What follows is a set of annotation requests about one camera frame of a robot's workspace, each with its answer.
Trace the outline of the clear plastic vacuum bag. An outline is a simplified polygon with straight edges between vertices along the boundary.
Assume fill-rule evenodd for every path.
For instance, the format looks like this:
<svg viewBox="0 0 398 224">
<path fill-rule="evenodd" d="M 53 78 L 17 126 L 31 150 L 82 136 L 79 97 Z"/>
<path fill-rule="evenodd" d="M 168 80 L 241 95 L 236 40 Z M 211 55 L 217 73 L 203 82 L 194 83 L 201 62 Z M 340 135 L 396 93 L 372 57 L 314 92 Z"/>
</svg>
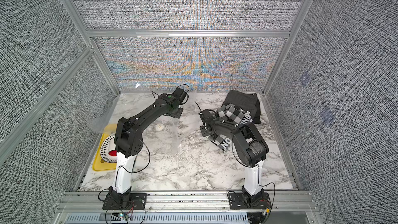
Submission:
<svg viewBox="0 0 398 224">
<path fill-rule="evenodd" d="M 100 147 L 101 158 L 116 162 L 116 155 L 138 155 L 151 142 L 163 148 L 165 154 L 178 153 L 179 146 L 199 126 L 195 115 L 198 92 L 187 84 L 179 85 L 174 92 L 134 93 L 134 105 L 119 118 L 98 121 L 97 129 L 108 144 Z"/>
</svg>

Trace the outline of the black white plaid shirt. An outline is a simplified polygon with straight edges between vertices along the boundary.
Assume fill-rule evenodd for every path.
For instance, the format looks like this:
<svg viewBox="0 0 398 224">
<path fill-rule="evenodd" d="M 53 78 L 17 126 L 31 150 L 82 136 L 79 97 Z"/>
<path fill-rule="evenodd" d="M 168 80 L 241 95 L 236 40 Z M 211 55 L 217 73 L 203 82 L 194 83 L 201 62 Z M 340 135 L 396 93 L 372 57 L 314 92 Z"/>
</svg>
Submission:
<svg viewBox="0 0 398 224">
<path fill-rule="evenodd" d="M 222 105 L 215 111 L 215 116 L 226 122 L 231 122 L 234 125 L 247 125 L 254 121 L 252 112 L 243 110 L 241 107 L 234 104 Z M 227 151 L 232 144 L 231 139 L 221 134 L 211 134 L 208 139 L 222 151 Z"/>
</svg>

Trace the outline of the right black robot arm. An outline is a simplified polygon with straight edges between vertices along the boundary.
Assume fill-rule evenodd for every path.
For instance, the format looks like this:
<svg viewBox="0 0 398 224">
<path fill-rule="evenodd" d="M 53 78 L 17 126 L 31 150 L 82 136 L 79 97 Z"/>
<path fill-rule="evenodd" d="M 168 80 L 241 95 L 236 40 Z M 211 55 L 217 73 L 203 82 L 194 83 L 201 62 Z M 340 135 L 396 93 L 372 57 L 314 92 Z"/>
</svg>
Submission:
<svg viewBox="0 0 398 224">
<path fill-rule="evenodd" d="M 213 111 L 205 109 L 199 113 L 203 125 L 200 126 L 202 136 L 214 142 L 225 141 L 233 149 L 235 159 L 245 168 L 243 194 L 253 199 L 260 197 L 261 172 L 268 145 L 253 123 L 237 124 L 217 117 Z"/>
</svg>

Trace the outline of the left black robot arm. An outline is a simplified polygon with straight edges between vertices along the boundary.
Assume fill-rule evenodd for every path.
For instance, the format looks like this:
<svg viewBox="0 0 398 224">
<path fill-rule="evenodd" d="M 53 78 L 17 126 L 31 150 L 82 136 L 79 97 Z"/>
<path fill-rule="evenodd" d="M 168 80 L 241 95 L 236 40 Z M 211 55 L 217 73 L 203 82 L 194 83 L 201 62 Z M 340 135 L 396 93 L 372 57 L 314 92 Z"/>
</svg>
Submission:
<svg viewBox="0 0 398 224">
<path fill-rule="evenodd" d="M 113 184 L 109 187 L 108 196 L 114 200 L 126 201 L 131 192 L 131 174 L 135 174 L 134 162 L 137 155 L 147 145 L 143 132 L 159 117 L 166 116 L 179 119 L 182 105 L 189 99 L 188 92 L 178 86 L 172 93 L 159 95 L 143 111 L 130 118 L 120 118 L 115 133 L 115 150 L 117 165 Z"/>
</svg>

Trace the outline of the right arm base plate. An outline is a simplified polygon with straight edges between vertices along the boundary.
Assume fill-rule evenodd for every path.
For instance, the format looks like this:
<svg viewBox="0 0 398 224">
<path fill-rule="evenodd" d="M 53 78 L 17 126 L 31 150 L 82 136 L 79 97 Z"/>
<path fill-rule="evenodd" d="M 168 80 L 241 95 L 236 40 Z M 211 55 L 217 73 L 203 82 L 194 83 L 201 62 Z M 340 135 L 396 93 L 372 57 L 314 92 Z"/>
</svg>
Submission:
<svg viewBox="0 0 398 224">
<path fill-rule="evenodd" d="M 248 193 L 229 191 L 228 200 L 230 209 L 271 209 L 269 194 L 260 191 L 254 196 Z"/>
</svg>

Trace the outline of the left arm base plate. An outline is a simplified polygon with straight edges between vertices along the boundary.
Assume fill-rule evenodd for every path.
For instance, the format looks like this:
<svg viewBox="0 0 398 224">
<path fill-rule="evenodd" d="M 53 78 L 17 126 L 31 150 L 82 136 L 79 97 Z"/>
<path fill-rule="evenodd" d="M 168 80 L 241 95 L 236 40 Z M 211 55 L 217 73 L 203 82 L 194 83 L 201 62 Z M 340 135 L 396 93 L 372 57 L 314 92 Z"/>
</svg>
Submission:
<svg viewBox="0 0 398 224">
<path fill-rule="evenodd" d="M 107 194 L 102 210 L 144 210 L 147 202 L 147 194 L 132 194 L 126 192 L 121 195 L 118 193 Z"/>
</svg>

